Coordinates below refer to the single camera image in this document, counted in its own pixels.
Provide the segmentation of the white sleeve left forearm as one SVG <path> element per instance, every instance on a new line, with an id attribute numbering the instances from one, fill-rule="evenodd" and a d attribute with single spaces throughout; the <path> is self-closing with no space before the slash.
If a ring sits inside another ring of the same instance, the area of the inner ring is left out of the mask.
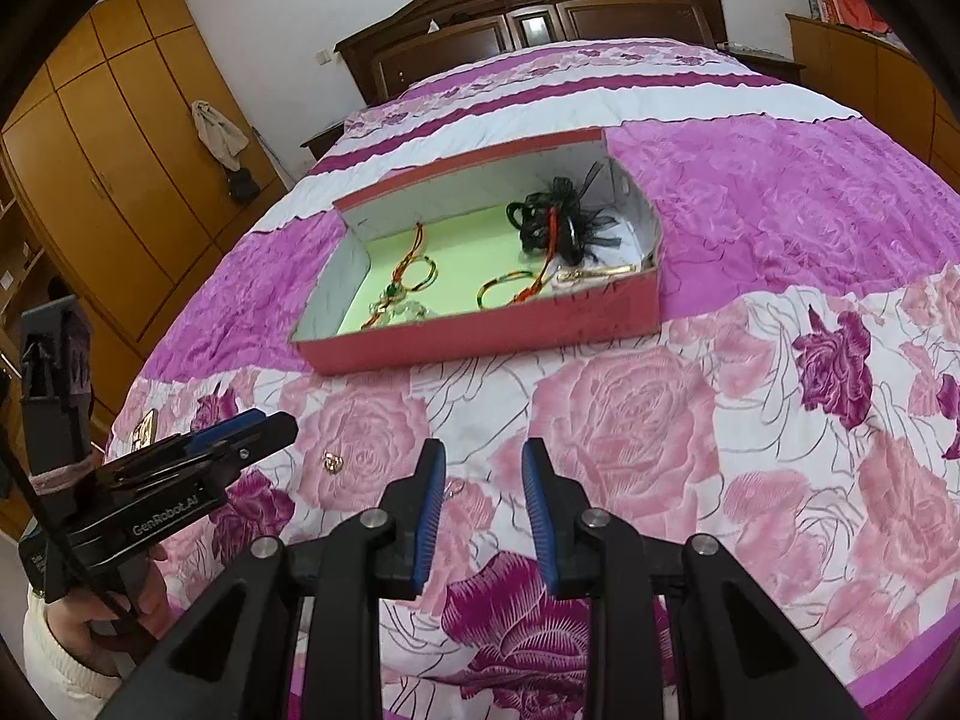
<path id="1" fill-rule="evenodd" d="M 55 640 L 47 624 L 46 605 L 32 590 L 26 593 L 23 655 L 29 684 L 59 720 L 96 718 L 121 687 L 119 676 L 101 674 L 75 660 Z"/>

